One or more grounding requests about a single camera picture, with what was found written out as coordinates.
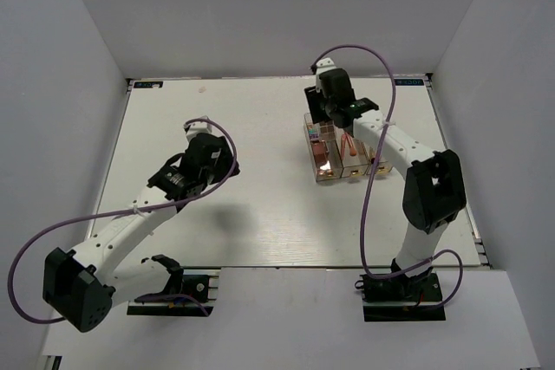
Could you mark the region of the colourful square eyeshadow palette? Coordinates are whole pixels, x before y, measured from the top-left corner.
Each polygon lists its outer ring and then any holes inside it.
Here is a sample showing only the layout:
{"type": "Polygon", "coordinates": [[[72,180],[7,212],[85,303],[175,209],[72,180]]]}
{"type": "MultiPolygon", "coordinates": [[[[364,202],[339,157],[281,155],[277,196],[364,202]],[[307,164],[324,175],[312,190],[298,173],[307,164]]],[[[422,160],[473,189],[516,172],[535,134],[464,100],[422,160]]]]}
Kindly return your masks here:
{"type": "Polygon", "coordinates": [[[314,125],[307,126],[307,134],[308,134],[309,140],[311,141],[319,141],[320,139],[319,130],[314,125]]]}

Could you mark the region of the orange makeup brush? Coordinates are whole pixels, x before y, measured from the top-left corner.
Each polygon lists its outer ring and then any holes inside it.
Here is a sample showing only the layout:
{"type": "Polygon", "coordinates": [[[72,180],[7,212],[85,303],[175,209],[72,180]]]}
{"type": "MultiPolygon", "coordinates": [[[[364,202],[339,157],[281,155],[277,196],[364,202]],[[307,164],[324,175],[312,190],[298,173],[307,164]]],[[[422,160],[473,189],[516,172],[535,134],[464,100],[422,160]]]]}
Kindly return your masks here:
{"type": "Polygon", "coordinates": [[[346,142],[347,142],[346,134],[343,133],[342,136],[341,136],[341,139],[340,139],[340,159],[341,159],[341,161],[343,161],[343,159],[344,159],[346,142]]]}

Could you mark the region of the pink blush palette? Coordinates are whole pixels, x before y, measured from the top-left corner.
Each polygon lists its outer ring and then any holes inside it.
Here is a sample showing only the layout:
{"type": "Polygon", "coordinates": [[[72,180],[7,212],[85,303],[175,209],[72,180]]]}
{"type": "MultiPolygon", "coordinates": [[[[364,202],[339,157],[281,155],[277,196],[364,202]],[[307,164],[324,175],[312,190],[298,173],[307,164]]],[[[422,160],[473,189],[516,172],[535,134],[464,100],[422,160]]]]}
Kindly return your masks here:
{"type": "Polygon", "coordinates": [[[311,151],[316,167],[317,176],[333,176],[333,170],[329,160],[329,151],[325,142],[318,141],[311,143],[311,151]]]}

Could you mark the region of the pink makeup brush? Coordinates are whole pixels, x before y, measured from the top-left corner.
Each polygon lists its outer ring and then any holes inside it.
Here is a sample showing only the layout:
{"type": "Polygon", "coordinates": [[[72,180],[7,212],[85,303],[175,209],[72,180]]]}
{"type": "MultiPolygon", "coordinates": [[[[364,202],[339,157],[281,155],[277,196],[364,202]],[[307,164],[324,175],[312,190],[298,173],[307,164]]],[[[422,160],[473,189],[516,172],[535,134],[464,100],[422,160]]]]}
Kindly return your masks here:
{"type": "Polygon", "coordinates": [[[345,134],[345,140],[346,140],[346,143],[349,147],[349,156],[350,157],[355,157],[357,155],[357,150],[356,150],[356,147],[354,145],[352,137],[348,133],[345,134]]]}

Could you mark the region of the silver eyeshadow palette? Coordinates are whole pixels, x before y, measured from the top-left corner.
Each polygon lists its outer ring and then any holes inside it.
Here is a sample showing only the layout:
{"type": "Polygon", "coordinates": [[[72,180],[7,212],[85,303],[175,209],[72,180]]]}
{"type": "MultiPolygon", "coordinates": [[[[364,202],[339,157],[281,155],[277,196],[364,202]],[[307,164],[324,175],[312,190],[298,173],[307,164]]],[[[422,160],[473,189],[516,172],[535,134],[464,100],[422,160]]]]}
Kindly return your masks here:
{"type": "Polygon", "coordinates": [[[332,122],[321,122],[318,124],[319,139],[331,141],[336,139],[335,127],[332,122]]]}

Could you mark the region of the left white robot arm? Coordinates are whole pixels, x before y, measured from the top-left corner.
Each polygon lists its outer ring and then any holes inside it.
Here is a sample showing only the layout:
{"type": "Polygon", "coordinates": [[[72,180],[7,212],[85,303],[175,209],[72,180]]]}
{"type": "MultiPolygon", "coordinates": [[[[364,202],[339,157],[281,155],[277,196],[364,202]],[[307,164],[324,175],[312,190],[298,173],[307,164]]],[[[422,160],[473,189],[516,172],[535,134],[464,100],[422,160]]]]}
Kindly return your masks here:
{"type": "Polygon", "coordinates": [[[74,328],[86,333],[120,303],[160,295],[172,300],[183,289],[180,265],[149,256],[130,268],[121,262],[146,237],[239,173],[231,139],[197,133],[182,153],[173,155],[135,198],[128,214],[112,215],[94,236],[68,251],[52,250],[45,259],[42,298],[74,328]]]}

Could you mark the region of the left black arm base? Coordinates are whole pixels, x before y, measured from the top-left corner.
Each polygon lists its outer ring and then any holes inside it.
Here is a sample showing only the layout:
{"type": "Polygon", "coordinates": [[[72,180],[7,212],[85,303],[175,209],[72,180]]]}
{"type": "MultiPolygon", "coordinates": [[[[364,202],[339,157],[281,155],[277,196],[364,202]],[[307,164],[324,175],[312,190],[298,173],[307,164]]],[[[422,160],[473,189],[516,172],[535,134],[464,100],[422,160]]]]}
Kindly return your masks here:
{"type": "Polygon", "coordinates": [[[127,304],[127,315],[207,317],[212,313],[219,288],[218,269],[184,269],[170,277],[163,289],[150,292],[150,301],[127,304]]]}

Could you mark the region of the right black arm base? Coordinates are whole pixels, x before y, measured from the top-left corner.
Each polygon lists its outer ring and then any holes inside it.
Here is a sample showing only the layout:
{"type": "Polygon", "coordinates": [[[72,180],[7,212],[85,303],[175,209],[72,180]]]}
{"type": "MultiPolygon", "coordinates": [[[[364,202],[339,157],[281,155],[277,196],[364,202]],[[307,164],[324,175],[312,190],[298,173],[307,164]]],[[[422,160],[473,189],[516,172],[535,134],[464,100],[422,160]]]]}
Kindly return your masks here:
{"type": "Polygon", "coordinates": [[[400,278],[374,280],[361,275],[355,289],[362,296],[365,322],[429,322],[445,321],[443,294],[435,273],[417,282],[400,278]]]}

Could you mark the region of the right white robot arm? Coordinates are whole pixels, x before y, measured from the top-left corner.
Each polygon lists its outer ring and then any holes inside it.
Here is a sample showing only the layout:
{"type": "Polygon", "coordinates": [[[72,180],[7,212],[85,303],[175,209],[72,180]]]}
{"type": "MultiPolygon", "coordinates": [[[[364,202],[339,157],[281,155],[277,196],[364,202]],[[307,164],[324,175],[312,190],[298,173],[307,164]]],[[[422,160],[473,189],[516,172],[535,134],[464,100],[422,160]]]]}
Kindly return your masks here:
{"type": "Polygon", "coordinates": [[[467,205],[460,159],[400,129],[368,98],[357,99],[348,73],[325,58],[312,67],[316,85],[304,90],[315,123],[331,122],[384,159],[404,180],[402,210],[408,228],[391,265],[391,287],[404,300],[423,288],[438,242],[467,205]]]}

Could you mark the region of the left clear organizer bin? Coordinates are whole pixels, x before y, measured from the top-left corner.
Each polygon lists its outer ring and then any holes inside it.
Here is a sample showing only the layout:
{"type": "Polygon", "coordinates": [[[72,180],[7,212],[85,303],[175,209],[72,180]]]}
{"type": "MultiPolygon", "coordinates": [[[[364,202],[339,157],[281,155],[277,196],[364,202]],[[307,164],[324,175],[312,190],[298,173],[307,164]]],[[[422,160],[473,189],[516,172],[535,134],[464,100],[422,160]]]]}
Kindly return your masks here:
{"type": "Polygon", "coordinates": [[[338,180],[343,173],[336,139],[336,129],[329,122],[315,123],[310,115],[304,115],[304,135],[316,182],[338,180]]]}

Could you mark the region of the clear organizer bin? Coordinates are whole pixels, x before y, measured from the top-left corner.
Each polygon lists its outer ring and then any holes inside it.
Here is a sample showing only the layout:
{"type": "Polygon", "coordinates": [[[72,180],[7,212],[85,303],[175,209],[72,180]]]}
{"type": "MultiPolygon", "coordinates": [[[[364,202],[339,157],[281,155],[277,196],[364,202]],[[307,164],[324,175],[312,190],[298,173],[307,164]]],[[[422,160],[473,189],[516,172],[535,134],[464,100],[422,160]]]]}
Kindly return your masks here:
{"type": "MultiPolygon", "coordinates": [[[[368,159],[368,169],[366,171],[366,175],[369,176],[372,166],[375,162],[375,150],[366,144],[363,144],[363,150],[366,152],[366,156],[368,159]]],[[[392,164],[389,161],[387,161],[383,156],[381,156],[376,168],[375,175],[376,176],[389,175],[392,172],[392,170],[393,170],[392,164]]]]}
{"type": "Polygon", "coordinates": [[[316,182],[338,180],[343,173],[336,139],[336,129],[329,122],[315,123],[310,115],[304,115],[304,135],[316,182]]]}
{"type": "Polygon", "coordinates": [[[349,156],[349,147],[346,143],[344,159],[341,161],[340,159],[340,139],[343,133],[346,134],[345,131],[339,128],[335,128],[336,132],[336,144],[338,148],[338,155],[340,165],[342,167],[342,178],[356,178],[361,177],[366,174],[368,169],[368,159],[366,156],[366,152],[363,150],[363,143],[359,140],[353,139],[354,145],[357,150],[357,155],[355,157],[349,156]]]}

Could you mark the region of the middle clear organizer bin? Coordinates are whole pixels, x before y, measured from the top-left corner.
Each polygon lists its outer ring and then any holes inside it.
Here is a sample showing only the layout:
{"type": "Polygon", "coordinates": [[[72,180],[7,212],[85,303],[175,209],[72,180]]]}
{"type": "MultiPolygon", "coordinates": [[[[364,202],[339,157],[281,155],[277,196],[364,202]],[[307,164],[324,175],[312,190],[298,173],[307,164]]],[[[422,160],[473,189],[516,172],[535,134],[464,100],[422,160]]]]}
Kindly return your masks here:
{"type": "Polygon", "coordinates": [[[342,178],[356,178],[361,177],[366,174],[368,169],[368,159],[366,156],[366,152],[363,150],[363,143],[359,140],[353,139],[354,145],[357,150],[357,155],[355,157],[349,156],[349,147],[346,143],[344,159],[341,161],[340,159],[340,139],[343,133],[346,134],[345,131],[339,128],[335,128],[336,132],[336,144],[338,148],[338,155],[340,165],[342,167],[342,178]]]}

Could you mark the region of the right clear organizer bin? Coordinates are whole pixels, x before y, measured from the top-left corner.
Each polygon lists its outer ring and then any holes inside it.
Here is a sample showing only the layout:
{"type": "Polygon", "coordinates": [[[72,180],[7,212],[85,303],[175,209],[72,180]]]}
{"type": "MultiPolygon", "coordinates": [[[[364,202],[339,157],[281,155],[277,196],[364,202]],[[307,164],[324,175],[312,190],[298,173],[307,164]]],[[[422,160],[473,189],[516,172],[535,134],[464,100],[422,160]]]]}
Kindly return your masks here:
{"type": "MultiPolygon", "coordinates": [[[[366,156],[368,159],[368,169],[366,171],[366,175],[369,176],[372,166],[375,162],[375,150],[366,144],[363,144],[363,150],[366,152],[366,156]]],[[[393,170],[392,164],[389,161],[387,161],[383,156],[381,156],[376,168],[375,175],[376,176],[389,175],[392,172],[392,170],[393,170]]]]}

